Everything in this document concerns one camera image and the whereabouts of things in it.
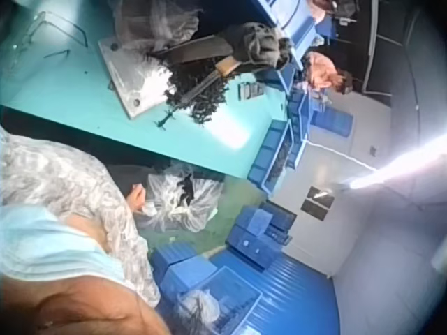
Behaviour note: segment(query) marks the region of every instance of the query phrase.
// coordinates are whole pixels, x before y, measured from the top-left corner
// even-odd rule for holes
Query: blue floor
[[[231,251],[211,261],[227,266],[263,293],[244,325],[262,335],[339,335],[334,285],[324,275],[281,256],[260,273]]]

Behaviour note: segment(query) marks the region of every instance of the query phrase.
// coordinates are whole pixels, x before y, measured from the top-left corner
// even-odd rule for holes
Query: plastic bag
[[[204,229],[224,185],[194,175],[193,167],[186,163],[174,163],[162,174],[149,174],[143,215],[135,216],[138,227],[192,232]]]
[[[200,321],[208,325],[213,323],[221,315],[219,302],[210,294],[210,290],[194,290],[185,295],[182,299],[178,313],[182,318],[190,318],[191,315],[200,309]]]
[[[182,0],[121,0],[115,30],[126,49],[159,51],[186,42],[198,29],[199,9]]]

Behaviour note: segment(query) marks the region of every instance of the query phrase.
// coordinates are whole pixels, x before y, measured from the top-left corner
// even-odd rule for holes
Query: teal workbench
[[[264,96],[240,101],[238,83],[254,81],[252,75],[243,75],[231,81],[227,104],[204,126],[178,112],[176,120],[166,124],[166,131],[157,128],[154,121],[164,118],[168,109],[164,104],[130,120],[116,93],[108,89],[110,76],[98,47],[99,40],[114,34],[107,1],[21,2],[30,5],[16,15],[2,52],[8,54],[32,17],[44,10],[81,27],[88,48],[54,27],[40,29],[12,71],[8,57],[0,60],[0,99],[6,107],[241,178],[247,177],[272,119],[286,117],[285,95],[276,89],[267,88]],[[67,49],[68,56],[44,59]]]

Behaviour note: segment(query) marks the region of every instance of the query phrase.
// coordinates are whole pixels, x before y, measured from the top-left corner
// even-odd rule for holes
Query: wall
[[[353,131],[344,138],[312,126],[310,140],[373,166],[387,156],[390,110],[375,100],[356,93],[331,94],[332,106],[354,116]],[[369,148],[377,148],[376,157]],[[292,242],[284,249],[291,257],[332,276],[346,259],[362,232],[372,206],[374,192],[344,191],[340,183],[368,173],[364,167],[324,149],[307,146],[296,171],[289,170],[272,201],[297,214],[290,234]],[[310,188],[332,189],[335,202],[322,222],[300,211]]]
[[[445,289],[430,261],[447,209],[421,212],[382,191],[365,233],[334,277],[343,335],[417,334]]]
[[[383,1],[379,13],[385,10],[393,11],[389,17],[406,15]],[[379,33],[393,37],[380,26]],[[381,76],[393,94],[390,158],[447,131],[445,42],[424,12],[414,24],[408,50],[417,99],[403,49],[377,44],[375,62],[386,62],[390,71],[372,76]],[[445,288],[446,278],[430,261],[447,234],[442,205],[447,201],[446,162],[387,186],[391,191],[380,192],[366,231],[334,277],[343,335],[417,334]]]

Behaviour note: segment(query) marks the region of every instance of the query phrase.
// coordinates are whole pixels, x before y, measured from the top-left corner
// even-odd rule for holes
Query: metal plate
[[[121,48],[115,37],[100,40],[99,47],[129,118],[166,101],[170,71],[159,60]]]

